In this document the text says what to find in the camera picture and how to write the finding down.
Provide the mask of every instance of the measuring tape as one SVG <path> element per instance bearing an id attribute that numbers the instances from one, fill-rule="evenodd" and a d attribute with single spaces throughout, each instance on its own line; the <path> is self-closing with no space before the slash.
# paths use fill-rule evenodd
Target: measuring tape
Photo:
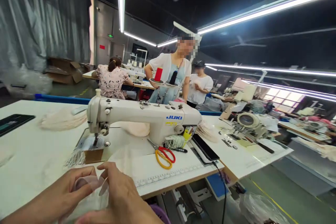
<path id="1" fill-rule="evenodd" d="M 193 170 L 197 170 L 197 169 L 200 169 L 200 168 L 204 168 L 204 166 L 202 164 L 193 165 L 193 166 L 189 166 L 189 167 L 186 167 L 186 168 L 181 168 L 181 169 L 176 170 L 176 171 L 171 171 L 171 172 L 168 171 L 168 172 L 160 174 L 160 175 L 155 175 L 155 176 L 152 176 L 152 177 L 148 177 L 146 179 L 137 180 L 134 183 L 135 183 L 136 187 L 139 187 L 139 186 L 142 186 L 142 185 L 144 186 L 144 185 L 151 184 L 151 183 L 154 183 L 154 182 L 157 182 L 157 181 L 160 181 L 160 180 L 164 180 L 164 179 L 168 179 L 170 177 L 174 177 L 176 175 L 184 174 L 186 172 L 191 172 Z"/>

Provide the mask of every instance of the black ceiling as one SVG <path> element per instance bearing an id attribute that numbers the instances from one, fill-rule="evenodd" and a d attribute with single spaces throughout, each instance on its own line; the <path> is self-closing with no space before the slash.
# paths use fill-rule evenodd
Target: black ceiling
<path id="1" fill-rule="evenodd" d="M 115 6 L 117 0 L 105 0 Z M 263 0 L 126 0 L 128 14 L 171 34 L 173 21 L 192 31 L 211 21 Z M 335 69 L 336 31 L 277 37 L 281 34 L 336 27 L 336 0 L 319 0 L 255 20 L 220 29 L 203 36 L 201 51 L 222 62 L 311 69 Z M 237 35 L 244 41 L 267 47 L 235 47 Z M 273 38 L 259 39 L 268 36 Z"/>

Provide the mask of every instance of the hand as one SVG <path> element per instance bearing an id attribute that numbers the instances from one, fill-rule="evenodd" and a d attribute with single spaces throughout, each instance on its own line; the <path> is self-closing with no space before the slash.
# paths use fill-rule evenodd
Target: hand
<path id="1" fill-rule="evenodd" d="M 195 83 L 195 89 L 199 91 L 202 90 L 197 83 Z"/>
<path id="2" fill-rule="evenodd" d="M 62 221 L 74 211 L 82 199 L 93 192 L 93 184 L 85 184 L 77 191 L 71 192 L 78 178 L 89 175 L 97 176 L 93 166 L 67 171 L 32 201 L 6 217 L 2 223 L 45 224 Z"/>
<path id="3" fill-rule="evenodd" d="M 104 170 L 101 177 L 106 179 L 100 193 L 109 185 L 109 206 L 100 211 L 86 213 L 76 224 L 162 224 L 151 207 L 139 196 L 133 180 L 120 172 L 115 163 L 105 162 L 97 169 Z"/>

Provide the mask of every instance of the scissors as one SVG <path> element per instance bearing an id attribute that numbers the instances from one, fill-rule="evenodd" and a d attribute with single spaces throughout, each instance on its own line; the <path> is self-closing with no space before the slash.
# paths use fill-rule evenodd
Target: scissors
<path id="1" fill-rule="evenodd" d="M 172 153 L 171 150 L 167 149 L 167 148 L 163 148 L 161 146 L 157 146 L 156 144 L 154 144 L 151 140 L 149 140 L 147 138 L 148 142 L 153 146 L 153 148 L 155 149 L 155 157 L 156 157 L 156 160 L 157 162 L 159 163 L 159 165 L 166 169 L 166 170 L 169 170 L 173 167 L 173 163 L 175 163 L 176 159 L 175 159 L 175 155 Z M 166 151 L 168 151 L 172 157 L 173 157 L 173 160 L 171 160 L 168 155 L 166 154 Z M 168 164 L 169 166 L 165 166 L 161 163 L 161 161 L 159 160 L 159 156 L 162 157 Z"/>

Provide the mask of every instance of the gray curtain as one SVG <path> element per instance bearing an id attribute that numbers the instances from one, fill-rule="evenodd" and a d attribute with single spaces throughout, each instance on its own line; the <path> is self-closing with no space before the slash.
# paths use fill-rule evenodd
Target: gray curtain
<path id="1" fill-rule="evenodd" d="M 0 71 L 43 71 L 47 57 L 87 63 L 90 0 L 0 0 Z"/>

